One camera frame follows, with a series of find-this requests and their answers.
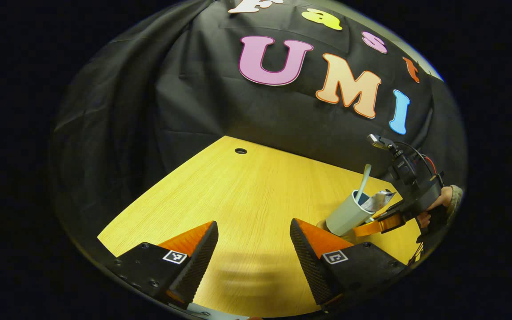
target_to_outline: black background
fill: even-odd
[[[46,158],[51,119],[75,73],[109,40],[169,4],[0,4],[0,318],[174,317],[102,275],[71,244],[53,216]],[[351,6],[441,73],[464,116],[471,170],[439,248],[348,317],[512,316],[512,2]]]

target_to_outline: blue letter i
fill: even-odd
[[[406,134],[406,111],[410,104],[410,99],[398,90],[394,91],[396,97],[396,109],[394,110],[394,119],[388,124],[394,132],[399,134]]]

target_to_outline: yellow letter a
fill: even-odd
[[[317,22],[318,24],[325,24],[325,26],[331,29],[343,30],[339,25],[339,19],[337,19],[337,17],[317,9],[307,9],[307,11],[308,12],[301,13],[305,19]]]

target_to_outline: red wire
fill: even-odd
[[[430,164],[432,164],[432,168],[434,170],[434,173],[437,174],[437,171],[436,171],[436,167],[433,165],[433,162],[432,160],[430,160],[430,158],[428,158],[427,156],[424,157],[425,159],[428,159],[428,161],[430,162]]]

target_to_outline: paper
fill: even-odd
[[[389,190],[379,191],[370,197],[367,201],[365,201],[361,205],[361,208],[368,212],[377,212],[384,208],[384,206],[390,202],[395,194],[396,192],[390,192]]]

